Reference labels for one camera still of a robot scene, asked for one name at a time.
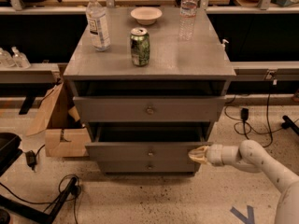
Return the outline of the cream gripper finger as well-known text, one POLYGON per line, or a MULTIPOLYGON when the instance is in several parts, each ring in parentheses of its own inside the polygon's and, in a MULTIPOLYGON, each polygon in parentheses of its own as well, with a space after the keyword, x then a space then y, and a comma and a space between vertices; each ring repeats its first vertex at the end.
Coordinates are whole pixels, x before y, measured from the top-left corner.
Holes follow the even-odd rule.
POLYGON ((188 156, 192 161, 195 161, 195 162, 198 162, 201 164, 207 164, 208 163, 208 159, 206 157, 207 151, 208 151, 208 146, 201 146, 201 147, 191 150, 188 153, 188 156))

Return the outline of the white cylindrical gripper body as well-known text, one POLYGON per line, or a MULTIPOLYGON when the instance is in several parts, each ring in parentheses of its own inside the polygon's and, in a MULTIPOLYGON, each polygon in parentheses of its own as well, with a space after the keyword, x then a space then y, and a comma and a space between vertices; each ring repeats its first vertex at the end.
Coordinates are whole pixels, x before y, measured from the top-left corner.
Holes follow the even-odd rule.
POLYGON ((237 146, 214 144, 208 148, 206 158, 214 166, 234 166, 240 160, 240 155, 237 146))

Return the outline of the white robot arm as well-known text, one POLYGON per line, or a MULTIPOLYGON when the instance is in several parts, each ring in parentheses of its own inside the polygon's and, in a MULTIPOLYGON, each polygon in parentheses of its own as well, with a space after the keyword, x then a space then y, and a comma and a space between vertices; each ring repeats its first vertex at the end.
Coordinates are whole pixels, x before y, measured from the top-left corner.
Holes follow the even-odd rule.
POLYGON ((212 166, 230 165, 243 172, 263 172, 280 192, 275 224, 299 224, 299 175, 275 160, 256 141, 245 140, 239 146, 200 146, 189 152, 189 158, 212 166))

